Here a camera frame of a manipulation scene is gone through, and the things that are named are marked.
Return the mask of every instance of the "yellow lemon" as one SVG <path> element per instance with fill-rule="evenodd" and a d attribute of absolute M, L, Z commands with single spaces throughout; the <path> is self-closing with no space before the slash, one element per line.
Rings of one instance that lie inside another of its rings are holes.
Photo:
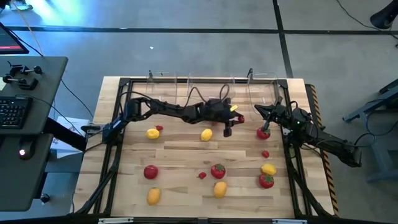
<path fill-rule="evenodd" d="M 160 189 L 152 188 L 148 191 L 147 202 L 148 205 L 156 205 L 160 200 Z"/>
<path fill-rule="evenodd" d="M 226 182 L 220 181 L 214 185 L 214 196 L 216 198 L 223 198 L 226 193 Z"/>
<path fill-rule="evenodd" d="M 272 164 L 264 164 L 261 167 L 261 171 L 265 174 L 268 175 L 275 175 L 276 174 L 276 168 Z"/>
<path fill-rule="evenodd" d="M 201 133 L 200 138 L 202 141 L 209 141 L 211 139 L 212 135 L 213 135 L 213 132 L 210 129 L 206 129 Z"/>
<path fill-rule="evenodd" d="M 157 139 L 160 136 L 160 132 L 155 128 L 151 128 L 148 129 L 148 131 L 145 133 L 145 136 L 147 136 L 149 139 Z"/>

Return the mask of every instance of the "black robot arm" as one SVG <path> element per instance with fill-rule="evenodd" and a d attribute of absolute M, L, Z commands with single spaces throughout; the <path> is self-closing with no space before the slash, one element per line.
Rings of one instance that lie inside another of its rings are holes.
<path fill-rule="evenodd" d="M 341 162 L 350 167 L 361 166 L 361 151 L 358 147 L 347 140 L 323 132 L 324 128 L 318 128 L 313 124 L 311 114 L 301 108 L 296 107 L 290 115 L 287 107 L 281 105 L 281 102 L 280 96 L 273 105 L 254 105 L 265 120 L 261 128 L 263 131 L 268 129 L 270 122 L 277 123 L 290 131 L 291 139 L 297 145 L 311 144 L 337 156 Z"/>
<path fill-rule="evenodd" d="M 149 110 L 142 114 L 142 104 L 145 103 Z M 121 130 L 130 122 L 143 121 L 154 114 L 162 114 L 181 118 L 189 124 L 196 124 L 200 121 L 212 121 L 225 124 L 224 137 L 232 135 L 231 127 L 235 124 L 243 123 L 243 115 L 231 109 L 231 99 L 210 99 L 207 102 L 196 103 L 189 106 L 173 105 L 156 99 L 145 97 L 133 98 L 129 100 L 123 113 L 114 121 L 106 124 L 103 128 L 103 143 L 110 143 L 117 139 Z"/>

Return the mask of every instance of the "computer screen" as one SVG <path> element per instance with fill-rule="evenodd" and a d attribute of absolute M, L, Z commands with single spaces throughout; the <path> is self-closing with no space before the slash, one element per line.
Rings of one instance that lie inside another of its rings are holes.
<path fill-rule="evenodd" d="M 2 23 L 0 23 L 0 55 L 28 54 L 29 51 L 14 37 Z"/>

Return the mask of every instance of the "gray floor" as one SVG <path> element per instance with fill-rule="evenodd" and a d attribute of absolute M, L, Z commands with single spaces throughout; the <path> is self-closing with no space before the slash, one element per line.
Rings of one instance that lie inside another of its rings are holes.
<path fill-rule="evenodd" d="M 146 28 L 234 28 L 276 29 L 272 0 L 120 0 L 120 1 L 32 1 L 34 11 L 24 12 L 32 26 L 146 27 Z M 341 0 L 347 10 L 365 24 L 369 16 L 389 0 Z M 280 0 L 285 29 L 367 30 L 352 21 L 335 0 Z M 1 22 L 24 26 L 15 12 L 4 11 Z M 36 46 L 29 32 L 17 32 Z M 148 70 L 189 72 L 220 76 L 231 72 L 245 76 L 276 72 L 286 77 L 278 34 L 143 34 L 36 32 L 45 55 L 67 56 L 65 83 L 94 111 L 102 77 L 146 75 Z M 374 99 L 378 89 L 397 78 L 396 41 L 386 35 L 286 35 L 293 75 L 317 88 L 326 131 L 350 140 L 365 130 L 357 121 L 341 118 Z M 57 108 L 65 116 L 90 118 L 84 107 L 60 87 Z M 372 122 L 385 130 L 391 121 Z M 380 138 L 377 144 L 394 147 L 398 131 Z M 53 172 L 44 191 L 54 200 L 42 206 L 34 201 L 25 213 L 0 213 L 0 220 L 46 217 L 69 212 L 81 157 L 52 161 Z M 398 184 L 368 184 L 366 177 L 377 171 L 371 151 L 364 149 L 363 167 L 352 169 L 331 158 L 340 214 L 345 218 L 397 223 Z"/>

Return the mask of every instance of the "wooden table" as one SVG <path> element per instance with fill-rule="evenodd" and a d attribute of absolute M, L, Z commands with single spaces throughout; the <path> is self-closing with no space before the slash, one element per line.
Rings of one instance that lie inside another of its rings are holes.
<path fill-rule="evenodd" d="M 120 77 L 104 77 L 94 123 L 106 124 L 111 121 L 119 79 Z M 287 82 L 290 100 L 297 101 L 299 107 L 310 111 L 304 81 L 288 79 Z M 214 97 L 218 97 L 221 88 L 221 84 L 197 86 L 205 96 Z M 252 103 L 271 104 L 271 88 L 264 85 L 251 86 Z M 183 83 L 178 84 L 177 97 L 175 85 L 167 83 L 156 84 L 154 88 L 147 88 L 145 83 L 135 83 L 133 90 L 180 105 L 184 105 L 187 100 L 187 85 Z M 233 127 L 233 135 L 229 138 L 223 137 L 223 124 L 212 126 L 209 122 L 202 122 L 192 125 L 162 115 L 130 123 L 126 127 L 113 200 L 113 217 L 294 217 L 280 127 L 272 123 L 271 137 L 266 141 L 258 140 L 255 130 L 262 126 L 263 120 L 252 109 L 248 86 L 235 84 L 231 92 L 232 105 L 238 105 L 237 111 L 245 116 L 246 121 Z M 199 101 L 194 93 L 190 104 Z M 146 130 L 157 124 L 164 127 L 160 138 L 146 139 Z M 209 142 L 200 141 L 200 134 L 205 128 L 213 130 L 214 135 Z M 100 141 L 100 135 L 94 136 L 87 147 Z M 87 201 L 98 185 L 105 147 L 98 146 L 84 156 L 74 196 L 76 209 Z M 270 152 L 268 159 L 261 156 L 263 149 Z M 308 188 L 323 208 L 333 214 L 321 158 L 313 151 L 302 150 L 301 153 Z M 211 176 L 210 167 L 217 163 L 224 164 L 227 169 L 223 181 L 228 183 L 228 190 L 222 199 L 213 196 L 213 186 L 217 180 Z M 261 189 L 257 184 L 260 167 L 265 163 L 271 163 L 277 168 L 275 185 L 271 189 Z M 154 180 L 147 180 L 143 176 L 143 169 L 149 164 L 159 168 L 159 175 Z M 203 180 L 197 178 L 201 172 L 208 174 Z M 161 200 L 156 206 L 148 206 L 146 202 L 151 187 L 161 188 Z M 302 193 L 297 184 L 296 188 L 300 208 L 304 211 Z M 107 196 L 108 189 L 105 189 L 101 211 Z"/>

